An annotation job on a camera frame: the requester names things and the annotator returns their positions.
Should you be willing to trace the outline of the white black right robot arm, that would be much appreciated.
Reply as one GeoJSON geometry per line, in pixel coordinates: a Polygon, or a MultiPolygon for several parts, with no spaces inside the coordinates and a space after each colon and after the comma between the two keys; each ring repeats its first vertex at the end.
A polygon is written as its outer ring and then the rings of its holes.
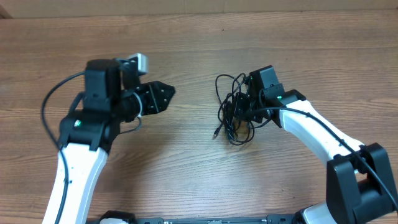
{"type": "Polygon", "coordinates": [[[273,121],[302,141],[326,167],[325,201],[279,223],[367,223],[397,211],[397,189],[387,151],[349,137],[318,113],[297,90],[284,90],[273,66],[240,74],[229,112],[247,122],[273,121]]]}

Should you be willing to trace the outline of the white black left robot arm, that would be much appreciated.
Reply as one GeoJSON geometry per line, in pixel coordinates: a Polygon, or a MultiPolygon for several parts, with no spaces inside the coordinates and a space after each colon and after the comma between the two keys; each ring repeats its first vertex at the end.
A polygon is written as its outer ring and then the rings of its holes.
{"type": "Polygon", "coordinates": [[[174,86],[141,83],[147,73],[145,55],[127,59],[95,59],[80,74],[85,89],[73,100],[52,141],[58,165],[44,223],[85,223],[98,177],[106,164],[121,123],[165,111],[174,86]]]}

